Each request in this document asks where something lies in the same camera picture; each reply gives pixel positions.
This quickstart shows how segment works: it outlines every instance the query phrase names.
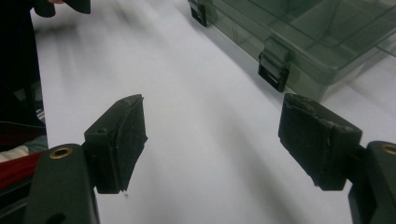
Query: clamp jaw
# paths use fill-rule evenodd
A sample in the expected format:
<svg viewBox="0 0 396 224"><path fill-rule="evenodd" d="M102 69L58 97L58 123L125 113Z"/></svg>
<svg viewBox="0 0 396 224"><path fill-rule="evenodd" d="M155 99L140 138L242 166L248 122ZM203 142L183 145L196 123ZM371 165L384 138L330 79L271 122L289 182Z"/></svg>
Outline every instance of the clamp jaw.
<svg viewBox="0 0 396 224"><path fill-rule="evenodd" d="M396 145L361 147L362 131L319 103L286 94L278 136L282 145L322 190L342 190L349 179L354 223L396 220Z"/></svg>

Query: plastic box lid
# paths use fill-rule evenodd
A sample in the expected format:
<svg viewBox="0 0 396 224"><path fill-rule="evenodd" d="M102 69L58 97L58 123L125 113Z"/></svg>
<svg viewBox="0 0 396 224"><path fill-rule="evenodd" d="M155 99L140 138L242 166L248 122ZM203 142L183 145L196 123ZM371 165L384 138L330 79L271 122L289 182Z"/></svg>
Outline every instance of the plastic box lid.
<svg viewBox="0 0 396 224"><path fill-rule="evenodd" d="M396 51L395 0L190 2L205 6L208 20L254 58L263 50L275 67L287 66L292 89L299 74L330 86L379 51Z"/></svg>

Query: black object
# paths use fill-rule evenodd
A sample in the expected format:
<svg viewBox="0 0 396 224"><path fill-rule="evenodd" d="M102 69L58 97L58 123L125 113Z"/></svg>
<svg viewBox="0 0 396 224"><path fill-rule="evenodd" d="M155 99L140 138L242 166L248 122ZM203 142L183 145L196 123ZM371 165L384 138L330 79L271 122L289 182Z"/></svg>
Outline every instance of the black object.
<svg viewBox="0 0 396 224"><path fill-rule="evenodd" d="M204 27L207 26L205 6L199 4L196 0L189 0L191 15L196 21L201 23Z"/></svg>
<svg viewBox="0 0 396 224"><path fill-rule="evenodd" d="M127 190L147 141L141 95L119 100L85 133L83 147L99 193Z"/></svg>
<svg viewBox="0 0 396 224"><path fill-rule="evenodd" d="M264 44L265 50L259 56L258 74L282 92L289 77L289 51L273 38L268 38Z"/></svg>
<svg viewBox="0 0 396 224"><path fill-rule="evenodd" d="M75 11L90 14L91 13L91 0L64 0L64 2L73 8ZM34 0L35 13L41 17L55 16L55 5L49 3L47 0Z"/></svg>
<svg viewBox="0 0 396 224"><path fill-rule="evenodd" d="M85 137L82 146L67 144L44 153L32 182L26 180L0 195L6 199L9 193L26 192L31 183L28 198L9 206L12 209L2 217L5 224L21 223L23 213L25 224L99 223L93 188L99 193L126 190L147 141L143 97L117 101Z"/></svg>
<svg viewBox="0 0 396 224"><path fill-rule="evenodd" d="M356 224L396 220L396 145L359 145L361 130L319 103L286 94L278 135L282 145L323 190L342 190L349 179Z"/></svg>

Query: plastic box compartment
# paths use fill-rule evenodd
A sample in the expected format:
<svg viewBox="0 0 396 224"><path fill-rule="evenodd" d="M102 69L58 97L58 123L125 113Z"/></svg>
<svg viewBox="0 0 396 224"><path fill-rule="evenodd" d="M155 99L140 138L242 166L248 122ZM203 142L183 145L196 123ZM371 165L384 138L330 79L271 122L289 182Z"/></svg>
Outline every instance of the plastic box compartment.
<svg viewBox="0 0 396 224"><path fill-rule="evenodd" d="M317 101L396 51L394 0L189 2L205 14L195 19L214 24L268 70L286 69L287 86Z"/></svg>

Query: brass screw hole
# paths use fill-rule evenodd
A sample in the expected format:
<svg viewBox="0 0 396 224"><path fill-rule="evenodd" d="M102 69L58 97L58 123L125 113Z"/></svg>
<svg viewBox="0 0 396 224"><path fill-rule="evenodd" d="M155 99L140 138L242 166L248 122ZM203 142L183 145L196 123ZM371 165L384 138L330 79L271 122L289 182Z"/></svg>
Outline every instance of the brass screw hole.
<svg viewBox="0 0 396 224"><path fill-rule="evenodd" d="M389 154L396 155L396 146L384 145L382 146L382 149L384 149L384 151L388 152Z"/></svg>
<svg viewBox="0 0 396 224"><path fill-rule="evenodd" d="M62 147L62 148L58 148L58 149L54 150L53 152L51 152L49 154L49 157L51 159L61 159L63 157L70 155L70 153L72 153L72 152L73 152L73 149L71 149L70 147Z"/></svg>

